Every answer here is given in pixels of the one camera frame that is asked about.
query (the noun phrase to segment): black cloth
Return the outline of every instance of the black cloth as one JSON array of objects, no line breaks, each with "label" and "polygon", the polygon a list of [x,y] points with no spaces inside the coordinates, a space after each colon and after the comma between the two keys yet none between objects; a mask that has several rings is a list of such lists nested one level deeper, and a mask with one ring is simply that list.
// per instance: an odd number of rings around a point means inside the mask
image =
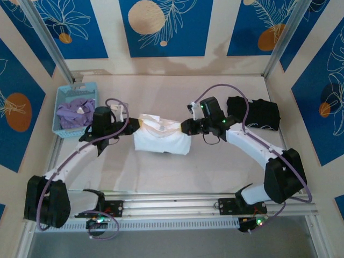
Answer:
[{"label": "black cloth", "polygon": [[[248,101],[249,112],[245,122],[247,127],[257,127],[267,130],[278,130],[280,126],[280,111],[276,103],[258,99]],[[233,115],[240,121],[246,113],[246,103],[242,97],[229,97],[227,100],[228,116]]]}]

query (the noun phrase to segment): ventilation grille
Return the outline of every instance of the ventilation grille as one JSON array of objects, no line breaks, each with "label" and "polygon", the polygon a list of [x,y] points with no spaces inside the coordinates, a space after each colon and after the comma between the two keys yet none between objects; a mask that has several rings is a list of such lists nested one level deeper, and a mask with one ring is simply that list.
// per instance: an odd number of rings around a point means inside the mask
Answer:
[{"label": "ventilation grille", "polygon": [[[205,230],[220,228],[239,228],[238,218],[226,219],[165,219],[165,220],[128,220],[119,221],[120,231],[149,231],[149,230]],[[115,223],[108,223],[97,230],[116,230]],[[84,232],[86,222],[67,222],[60,228],[49,228],[45,232]]]}]

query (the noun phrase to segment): purple garment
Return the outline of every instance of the purple garment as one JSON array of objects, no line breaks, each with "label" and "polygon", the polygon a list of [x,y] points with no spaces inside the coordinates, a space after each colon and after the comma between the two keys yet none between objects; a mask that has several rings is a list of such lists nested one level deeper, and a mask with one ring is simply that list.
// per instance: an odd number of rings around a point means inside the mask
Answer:
[{"label": "purple garment", "polygon": [[[78,128],[92,123],[95,107],[94,99],[77,98],[70,103],[61,103],[56,114],[60,117],[63,129]],[[79,108],[82,108],[84,114],[77,113]]]}]

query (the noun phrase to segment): beige circle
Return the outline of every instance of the beige circle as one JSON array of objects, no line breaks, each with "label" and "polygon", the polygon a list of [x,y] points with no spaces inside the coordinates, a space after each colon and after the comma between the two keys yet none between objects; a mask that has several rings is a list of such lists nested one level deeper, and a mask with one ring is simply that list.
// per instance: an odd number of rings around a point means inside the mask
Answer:
[{"label": "beige circle", "polygon": [[156,3],[141,0],[131,7],[128,20],[136,33],[149,35],[161,30],[165,24],[165,15]]},{"label": "beige circle", "polygon": [[12,4],[19,5],[18,0],[10,0],[10,2],[11,2]]},{"label": "beige circle", "polygon": [[160,42],[160,46],[166,47],[167,46],[167,41],[163,40]]},{"label": "beige circle", "polygon": [[251,5],[255,2],[255,0],[242,0],[244,5]]}]

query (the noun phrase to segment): plastic basket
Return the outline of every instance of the plastic basket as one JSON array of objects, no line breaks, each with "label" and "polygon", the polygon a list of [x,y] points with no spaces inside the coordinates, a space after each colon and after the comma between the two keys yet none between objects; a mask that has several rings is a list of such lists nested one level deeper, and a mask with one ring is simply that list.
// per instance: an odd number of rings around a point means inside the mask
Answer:
[{"label": "plastic basket", "polygon": [[76,98],[93,98],[96,101],[96,107],[98,107],[97,84],[95,82],[86,82],[58,88],[54,109],[53,132],[62,138],[82,136],[85,132],[86,126],[66,130],[62,129],[60,118],[56,115],[57,109],[61,103],[70,103]]}]

